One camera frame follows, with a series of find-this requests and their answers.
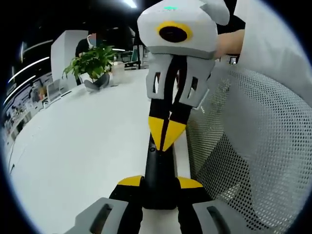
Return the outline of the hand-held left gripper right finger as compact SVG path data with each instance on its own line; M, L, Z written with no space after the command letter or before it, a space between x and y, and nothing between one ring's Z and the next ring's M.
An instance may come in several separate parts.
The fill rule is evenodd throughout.
M246 221L220 200L212 200L201 183L178 177L178 222L183 234L246 234Z

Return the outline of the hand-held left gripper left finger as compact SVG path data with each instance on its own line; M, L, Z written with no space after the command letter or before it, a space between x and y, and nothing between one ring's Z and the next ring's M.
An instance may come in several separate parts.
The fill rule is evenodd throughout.
M137 234L143 220L142 176L121 180L108 198L102 197L83 210L67 234Z

